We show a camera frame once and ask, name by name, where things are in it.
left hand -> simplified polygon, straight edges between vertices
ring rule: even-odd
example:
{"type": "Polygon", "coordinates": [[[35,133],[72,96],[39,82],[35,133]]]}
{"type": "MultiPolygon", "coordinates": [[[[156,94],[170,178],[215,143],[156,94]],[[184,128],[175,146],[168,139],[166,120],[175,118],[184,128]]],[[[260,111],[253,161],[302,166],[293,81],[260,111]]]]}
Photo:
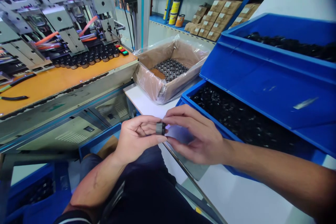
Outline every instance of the left hand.
{"type": "Polygon", "coordinates": [[[149,147],[165,142],[165,136],[155,135],[156,123],[160,121],[151,115],[140,115],[123,122],[114,156],[126,165],[137,160],[149,147]]]}

right hand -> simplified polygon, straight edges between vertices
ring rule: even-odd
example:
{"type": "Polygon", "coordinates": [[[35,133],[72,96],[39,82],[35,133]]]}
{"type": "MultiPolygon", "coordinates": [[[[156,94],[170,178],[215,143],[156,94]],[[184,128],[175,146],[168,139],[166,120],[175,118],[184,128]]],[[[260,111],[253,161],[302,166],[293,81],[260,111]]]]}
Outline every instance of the right hand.
{"type": "Polygon", "coordinates": [[[168,137],[174,150],[190,161],[204,165],[230,164],[233,156],[232,141],[223,138],[212,121],[189,105],[168,110],[162,121],[185,127],[195,137],[188,145],[168,137]]]}

pliers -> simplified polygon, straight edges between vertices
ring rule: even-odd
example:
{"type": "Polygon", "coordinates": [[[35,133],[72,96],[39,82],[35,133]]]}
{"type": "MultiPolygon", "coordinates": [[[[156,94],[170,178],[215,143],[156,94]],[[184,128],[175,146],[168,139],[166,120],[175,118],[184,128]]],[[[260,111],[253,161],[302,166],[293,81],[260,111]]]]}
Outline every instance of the pliers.
{"type": "MultiPolygon", "coordinates": [[[[12,82],[11,84],[8,84],[7,86],[4,86],[3,88],[0,89],[0,93],[5,92],[7,89],[10,89],[11,87],[14,87],[15,85],[30,79],[31,77],[36,76],[35,73],[23,76],[20,79],[17,79],[16,81],[12,82]]],[[[0,99],[2,100],[12,100],[12,101],[16,101],[16,100],[25,100],[28,99],[28,96],[18,96],[18,97],[4,97],[4,96],[0,96],[0,99]]]]}

sleeve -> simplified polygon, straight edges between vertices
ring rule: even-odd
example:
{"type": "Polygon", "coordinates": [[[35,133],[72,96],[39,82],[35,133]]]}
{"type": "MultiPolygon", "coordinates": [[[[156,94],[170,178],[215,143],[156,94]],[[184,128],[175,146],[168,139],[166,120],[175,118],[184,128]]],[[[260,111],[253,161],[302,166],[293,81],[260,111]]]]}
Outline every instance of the sleeve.
{"type": "Polygon", "coordinates": [[[84,211],[73,210],[62,214],[53,224],[92,224],[92,221],[84,211]]]}

fingernail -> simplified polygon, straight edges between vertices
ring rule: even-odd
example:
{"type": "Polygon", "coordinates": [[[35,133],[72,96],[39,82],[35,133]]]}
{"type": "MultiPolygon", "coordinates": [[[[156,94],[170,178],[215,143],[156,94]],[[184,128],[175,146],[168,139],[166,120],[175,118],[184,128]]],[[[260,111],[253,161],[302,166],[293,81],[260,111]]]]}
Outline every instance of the fingernail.
{"type": "Polygon", "coordinates": [[[160,136],[160,137],[158,137],[157,141],[158,141],[159,143],[162,143],[162,142],[167,141],[167,138],[166,138],[165,136],[160,136]]]}

